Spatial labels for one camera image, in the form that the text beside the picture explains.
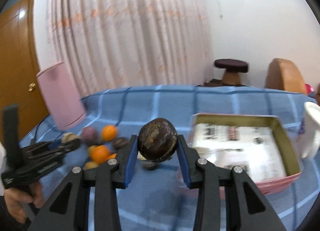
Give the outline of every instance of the orange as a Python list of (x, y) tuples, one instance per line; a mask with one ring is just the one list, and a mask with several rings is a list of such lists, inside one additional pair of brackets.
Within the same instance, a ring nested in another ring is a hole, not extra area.
[(116, 156), (117, 156), (117, 154), (116, 154), (116, 153), (111, 154), (111, 155), (108, 157), (108, 159), (115, 158)]
[(114, 125), (107, 125), (101, 131), (101, 136), (104, 141), (112, 141), (118, 135), (118, 129)]
[(92, 152), (91, 152), (91, 155), (90, 155), (90, 158), (98, 163), (98, 164), (101, 164), (101, 163), (104, 163), (107, 161), (108, 157), (110, 156), (110, 151), (109, 149), (104, 146), (104, 145), (101, 145), (101, 146), (98, 146), (96, 147)]

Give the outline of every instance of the wooden stool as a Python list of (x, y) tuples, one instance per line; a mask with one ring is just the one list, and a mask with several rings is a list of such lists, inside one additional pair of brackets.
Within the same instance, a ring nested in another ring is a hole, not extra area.
[(221, 84), (227, 85), (240, 85), (241, 79), (238, 73), (247, 73), (249, 70), (248, 63), (235, 59), (217, 59), (214, 66), (226, 69)]

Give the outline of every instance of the newspaper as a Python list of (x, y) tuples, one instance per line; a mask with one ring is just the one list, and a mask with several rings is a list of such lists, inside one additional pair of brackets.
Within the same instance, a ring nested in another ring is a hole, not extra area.
[(287, 176), (269, 127), (196, 124), (192, 147), (218, 167), (241, 166), (254, 182)]

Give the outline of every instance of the dark cushion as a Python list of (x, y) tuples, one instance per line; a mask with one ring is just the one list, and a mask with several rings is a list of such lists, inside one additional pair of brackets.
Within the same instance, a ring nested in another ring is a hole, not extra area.
[(235, 59), (217, 59), (214, 66), (225, 68), (228, 72), (246, 73), (249, 70), (248, 63)]

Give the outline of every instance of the metal screw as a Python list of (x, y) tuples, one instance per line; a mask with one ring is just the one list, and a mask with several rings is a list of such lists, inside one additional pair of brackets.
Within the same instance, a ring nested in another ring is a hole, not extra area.
[(235, 171), (235, 173), (241, 173), (241, 172), (243, 172), (243, 169), (242, 169), (240, 166), (235, 166), (235, 167), (233, 168), (233, 170)]
[(208, 162), (208, 161), (207, 161), (205, 158), (199, 158), (199, 159), (198, 159), (198, 163), (199, 163), (200, 165), (206, 165), (207, 162)]
[(108, 164), (113, 166), (116, 165), (118, 163), (118, 161), (115, 158), (111, 158), (108, 160)]
[(81, 168), (79, 166), (73, 167), (72, 172), (74, 174), (80, 173), (81, 172)]

